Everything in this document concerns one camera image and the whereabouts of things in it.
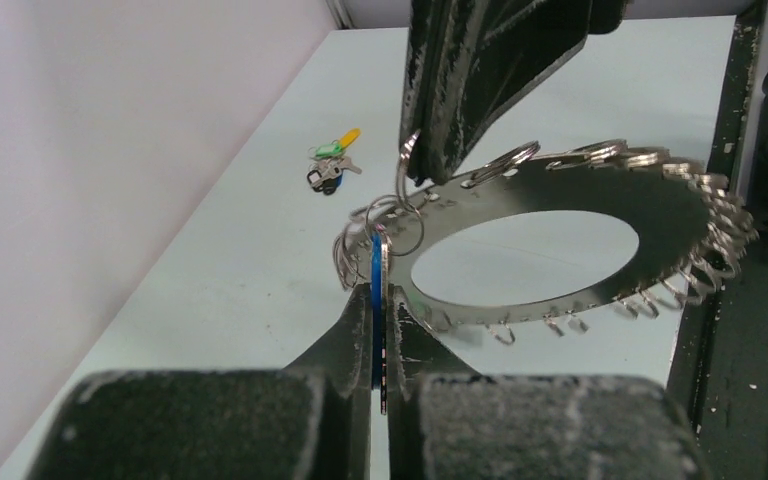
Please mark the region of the large silver keyring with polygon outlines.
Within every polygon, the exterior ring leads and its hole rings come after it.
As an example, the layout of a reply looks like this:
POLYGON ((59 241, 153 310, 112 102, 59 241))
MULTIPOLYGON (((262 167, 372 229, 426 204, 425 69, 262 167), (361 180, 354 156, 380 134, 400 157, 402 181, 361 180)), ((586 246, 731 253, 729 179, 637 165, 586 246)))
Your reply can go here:
POLYGON ((621 345, 672 345, 685 307, 740 271, 758 232, 722 175, 618 140, 562 154, 520 147, 444 186, 388 194, 350 216, 333 245, 330 300, 369 279, 382 225, 389 279, 435 331, 514 326, 557 335, 623 319, 621 345))

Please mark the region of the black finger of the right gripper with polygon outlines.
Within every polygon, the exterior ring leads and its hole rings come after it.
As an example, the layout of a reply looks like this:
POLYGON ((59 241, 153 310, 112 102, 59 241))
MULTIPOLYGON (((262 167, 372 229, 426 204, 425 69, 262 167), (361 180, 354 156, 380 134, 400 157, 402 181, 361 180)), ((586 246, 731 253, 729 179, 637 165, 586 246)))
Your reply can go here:
POLYGON ((624 1, 414 1, 399 141, 407 177, 447 183, 491 125, 622 22, 624 1))

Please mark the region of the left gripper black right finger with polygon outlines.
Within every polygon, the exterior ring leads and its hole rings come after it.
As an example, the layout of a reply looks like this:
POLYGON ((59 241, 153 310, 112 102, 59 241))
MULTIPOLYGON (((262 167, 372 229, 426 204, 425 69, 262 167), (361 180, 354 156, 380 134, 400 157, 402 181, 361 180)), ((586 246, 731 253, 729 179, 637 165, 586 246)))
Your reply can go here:
POLYGON ((708 479, 663 387, 616 375, 484 375, 393 286, 387 314, 394 479, 708 479))

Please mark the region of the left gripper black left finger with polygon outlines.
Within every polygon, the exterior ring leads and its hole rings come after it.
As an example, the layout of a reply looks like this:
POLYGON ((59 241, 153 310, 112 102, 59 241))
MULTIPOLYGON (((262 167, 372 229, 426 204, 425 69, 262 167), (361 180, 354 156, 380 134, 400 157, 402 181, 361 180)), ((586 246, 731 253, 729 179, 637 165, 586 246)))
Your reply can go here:
POLYGON ((370 288, 281 369, 108 370, 68 394, 31 479, 366 479, 370 288))

